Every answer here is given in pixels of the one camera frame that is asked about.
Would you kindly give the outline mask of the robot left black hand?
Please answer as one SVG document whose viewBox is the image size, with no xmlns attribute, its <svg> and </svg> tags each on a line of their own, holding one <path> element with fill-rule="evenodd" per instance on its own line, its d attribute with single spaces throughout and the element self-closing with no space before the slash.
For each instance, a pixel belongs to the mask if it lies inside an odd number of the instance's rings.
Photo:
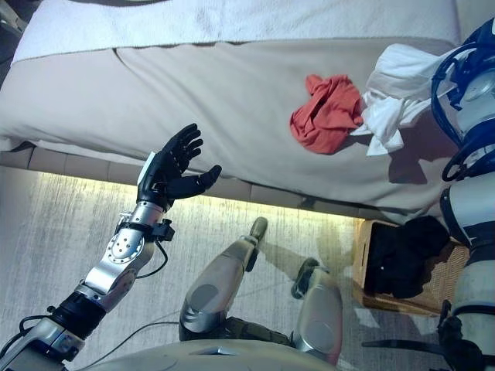
<svg viewBox="0 0 495 371">
<path fill-rule="evenodd" d="M 189 163 L 201 154 L 200 135 L 196 124 L 187 125 L 152 155 L 138 180 L 138 203 L 153 203 L 167 210 L 177 199 L 201 195 L 216 183 L 222 171 L 220 165 L 199 175 L 184 174 Z"/>
</svg>

